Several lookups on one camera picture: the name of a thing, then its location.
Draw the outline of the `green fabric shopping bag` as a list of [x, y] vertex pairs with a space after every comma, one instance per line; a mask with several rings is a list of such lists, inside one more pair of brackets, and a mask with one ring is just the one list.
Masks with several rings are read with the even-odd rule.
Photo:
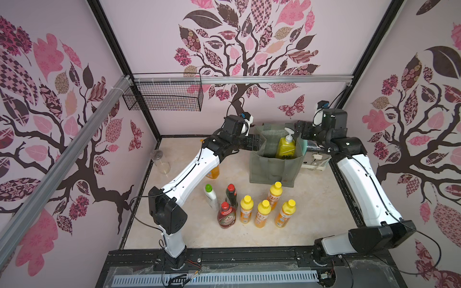
[[278, 159], [276, 152], [281, 138], [288, 133], [285, 128], [294, 130], [293, 123], [265, 124], [256, 126], [253, 134], [261, 134], [267, 138], [266, 147], [263, 151], [253, 151], [249, 162], [249, 181], [254, 184], [274, 184], [277, 181], [284, 187], [294, 187], [295, 179], [300, 172], [304, 155], [301, 142], [295, 140], [295, 156], [292, 159]]

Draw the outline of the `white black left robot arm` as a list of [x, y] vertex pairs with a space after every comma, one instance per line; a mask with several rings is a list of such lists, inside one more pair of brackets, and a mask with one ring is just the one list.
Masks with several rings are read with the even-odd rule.
[[190, 193], [228, 156], [241, 150], [258, 151], [261, 138], [250, 133], [253, 116], [248, 112], [224, 118], [221, 128], [207, 137], [195, 158], [170, 183], [148, 192], [150, 216], [162, 231], [165, 262], [180, 270], [186, 261], [187, 247], [181, 229], [187, 214], [182, 209]]

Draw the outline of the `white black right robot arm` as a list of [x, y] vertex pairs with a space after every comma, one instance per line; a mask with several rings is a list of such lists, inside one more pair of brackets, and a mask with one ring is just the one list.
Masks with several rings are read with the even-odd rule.
[[326, 265], [334, 256], [377, 253], [396, 248], [417, 232], [388, 199], [373, 172], [367, 151], [359, 138], [347, 135], [347, 113], [325, 109], [321, 123], [297, 121], [295, 136], [318, 144], [331, 156], [330, 166], [344, 197], [350, 196], [351, 211], [359, 212], [357, 228], [340, 235], [319, 238], [313, 260]]

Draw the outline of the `large orange pump soap bottle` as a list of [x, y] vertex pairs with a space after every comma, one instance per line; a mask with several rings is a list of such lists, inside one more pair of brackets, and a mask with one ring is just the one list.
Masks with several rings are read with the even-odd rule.
[[214, 179], [217, 179], [219, 175], [220, 175], [220, 169], [219, 169], [219, 166], [216, 166], [215, 168], [213, 168], [206, 174], [206, 177], [214, 180]]

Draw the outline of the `yellow pump soap bottle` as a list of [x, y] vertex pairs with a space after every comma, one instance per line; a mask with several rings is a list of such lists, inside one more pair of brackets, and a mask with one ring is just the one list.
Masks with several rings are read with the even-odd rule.
[[295, 156], [295, 140], [293, 138], [294, 130], [286, 127], [285, 131], [288, 133], [285, 137], [281, 138], [276, 152], [278, 159], [292, 159]]

